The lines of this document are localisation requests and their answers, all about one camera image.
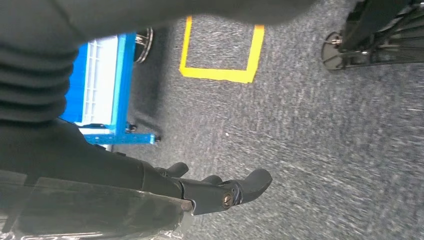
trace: carpeted floor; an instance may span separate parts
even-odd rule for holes
[[[115,150],[185,176],[274,181],[257,201],[197,216],[187,240],[424,239],[424,64],[328,72],[325,37],[355,2],[320,0],[266,26],[252,84],[185,78],[185,20],[157,29],[134,69],[129,119],[157,145]],[[195,16],[187,65],[243,69],[253,26]]]

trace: metal wheel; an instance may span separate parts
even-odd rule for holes
[[[135,54],[134,62],[141,64],[149,55],[153,42],[153,29],[146,28],[144,31],[137,32],[135,36]]]

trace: screw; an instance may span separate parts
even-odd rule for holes
[[[231,193],[227,192],[224,194],[224,197],[222,198],[222,205],[225,209],[229,209],[233,206],[233,195],[231,195]]]

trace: yellow floor marking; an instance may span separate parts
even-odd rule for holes
[[[261,56],[262,43],[264,41],[265,28],[263,25],[255,25],[253,39],[250,47],[249,59],[246,70],[211,69],[186,67],[187,55],[189,53],[190,33],[192,30],[192,17],[187,17],[185,23],[184,42],[182,44],[181,63],[179,71],[184,77],[212,80],[228,80],[237,83],[252,83],[258,69]]]

